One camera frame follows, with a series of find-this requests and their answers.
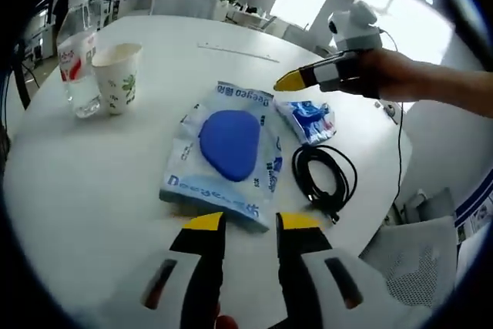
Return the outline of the person's right hand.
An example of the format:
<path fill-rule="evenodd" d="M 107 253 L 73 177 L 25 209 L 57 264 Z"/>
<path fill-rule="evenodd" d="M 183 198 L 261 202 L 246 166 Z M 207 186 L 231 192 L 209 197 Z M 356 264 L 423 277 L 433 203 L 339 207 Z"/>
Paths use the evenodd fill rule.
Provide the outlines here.
<path fill-rule="evenodd" d="M 418 99 L 418 65 L 407 56 L 386 49 L 373 49 L 359 57 L 361 80 L 373 86 L 380 98 L 395 102 Z"/>

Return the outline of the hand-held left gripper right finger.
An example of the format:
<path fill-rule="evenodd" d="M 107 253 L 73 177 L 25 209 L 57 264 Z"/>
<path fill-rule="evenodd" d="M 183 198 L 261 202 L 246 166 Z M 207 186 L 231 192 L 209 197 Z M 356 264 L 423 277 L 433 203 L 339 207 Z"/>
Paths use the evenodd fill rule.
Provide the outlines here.
<path fill-rule="evenodd" d="M 279 282 L 285 328 L 384 328 L 383 277 L 360 258 L 334 249 L 316 220 L 278 213 Z"/>

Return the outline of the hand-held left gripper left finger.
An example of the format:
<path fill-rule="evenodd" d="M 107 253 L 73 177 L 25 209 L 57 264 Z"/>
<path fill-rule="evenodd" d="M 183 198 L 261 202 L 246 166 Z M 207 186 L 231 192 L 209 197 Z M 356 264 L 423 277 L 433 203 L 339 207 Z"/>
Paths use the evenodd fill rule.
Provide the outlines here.
<path fill-rule="evenodd" d="M 214 328 L 223 283 L 226 216 L 210 213 L 183 225 L 143 294 L 151 328 Z"/>

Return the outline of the person's left hand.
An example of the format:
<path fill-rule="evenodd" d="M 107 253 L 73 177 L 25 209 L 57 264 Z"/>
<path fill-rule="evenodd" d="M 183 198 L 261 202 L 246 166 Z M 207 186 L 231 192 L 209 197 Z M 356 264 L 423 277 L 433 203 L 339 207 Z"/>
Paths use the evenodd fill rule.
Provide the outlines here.
<path fill-rule="evenodd" d="M 216 306 L 216 318 L 215 318 L 215 328 L 216 329 L 238 329 L 236 321 L 228 315 L 220 313 L 220 304 Z"/>

